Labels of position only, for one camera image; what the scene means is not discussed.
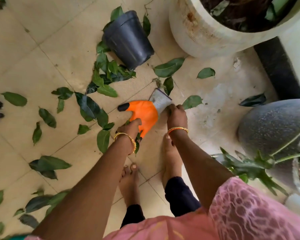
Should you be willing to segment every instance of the person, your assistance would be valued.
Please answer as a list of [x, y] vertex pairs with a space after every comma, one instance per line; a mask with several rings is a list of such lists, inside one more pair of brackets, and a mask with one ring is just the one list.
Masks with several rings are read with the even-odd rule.
[[[178, 129], [168, 130], [164, 139], [162, 183], [175, 218], [143, 216], [138, 167], [124, 166], [134, 148], [131, 138], [136, 138], [141, 125], [136, 119], [118, 129], [106, 153], [26, 240], [102, 239], [118, 185], [127, 212], [121, 229], [105, 239], [300, 240], [300, 217], [234, 177], [205, 153], [188, 137], [183, 107], [172, 104], [170, 109], [168, 129]], [[181, 178], [182, 163], [199, 201]]]

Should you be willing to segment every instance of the gold bangle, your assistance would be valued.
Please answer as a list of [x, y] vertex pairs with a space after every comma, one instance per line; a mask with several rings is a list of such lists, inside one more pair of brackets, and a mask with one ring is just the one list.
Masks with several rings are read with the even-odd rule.
[[119, 133], [116, 133], [116, 134], [115, 134], [115, 136], [114, 136], [114, 138], [113, 138], [113, 141], [116, 140], [116, 138], [117, 138], [118, 135], [126, 135], [126, 136], [128, 136], [128, 137], [130, 138], [130, 140], [131, 140], [131, 142], [132, 142], [132, 145], [133, 145], [133, 152], [132, 152], [132, 153], [134, 153], [134, 152], [136, 151], [136, 148], [137, 148], [137, 144], [136, 144], [136, 142], [134, 141], [134, 139], [132, 139], [132, 137], [129, 136], [127, 133], [119, 132]]
[[170, 134], [170, 132], [172, 132], [174, 130], [179, 130], [179, 129], [185, 130], [187, 132], [187, 134], [189, 133], [189, 130], [187, 128], [184, 128], [184, 127], [172, 127], [171, 129], [168, 130], [168, 134]]

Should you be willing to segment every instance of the plant pot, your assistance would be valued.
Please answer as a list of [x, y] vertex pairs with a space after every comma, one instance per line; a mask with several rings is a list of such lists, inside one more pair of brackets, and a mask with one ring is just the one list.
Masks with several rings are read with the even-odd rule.
[[[300, 99], [277, 101], [252, 109], [240, 121], [238, 137], [244, 151], [254, 157], [258, 150], [268, 156], [300, 133]], [[274, 155], [274, 159], [300, 153], [300, 136]], [[268, 173], [292, 189], [300, 191], [298, 161], [276, 164]]]
[[200, 0], [171, 0], [169, 21], [178, 45], [189, 55], [209, 59], [225, 56], [272, 39], [300, 19], [300, 0], [276, 27], [263, 32], [239, 32], [215, 20]]
[[113, 21], [105, 29], [102, 41], [130, 70], [155, 53], [135, 11], [128, 11]]

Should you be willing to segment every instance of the large white planter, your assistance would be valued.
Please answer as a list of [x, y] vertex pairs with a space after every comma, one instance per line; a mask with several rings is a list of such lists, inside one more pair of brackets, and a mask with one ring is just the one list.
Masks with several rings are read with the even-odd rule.
[[255, 33], [239, 32], [216, 21], [200, 0], [171, 0], [169, 21], [178, 45], [189, 55], [208, 59], [224, 56], [272, 39], [300, 19], [300, 0], [274, 28]]

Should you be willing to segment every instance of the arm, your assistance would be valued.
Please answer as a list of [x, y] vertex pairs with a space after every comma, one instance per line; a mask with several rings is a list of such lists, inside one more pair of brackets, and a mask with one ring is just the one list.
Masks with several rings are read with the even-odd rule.
[[[120, 127], [118, 132], [135, 138], [140, 124], [141, 120], [136, 119]], [[129, 137], [119, 135], [96, 165], [32, 234], [44, 240], [102, 239], [124, 162], [132, 150]]]
[[[168, 129], [172, 127], [188, 127], [187, 114], [182, 105], [170, 105], [171, 115], [168, 118]], [[209, 209], [217, 189], [233, 174], [218, 161], [209, 156], [189, 137], [185, 130], [176, 129], [170, 134], [182, 158], [191, 184], [201, 205]]]

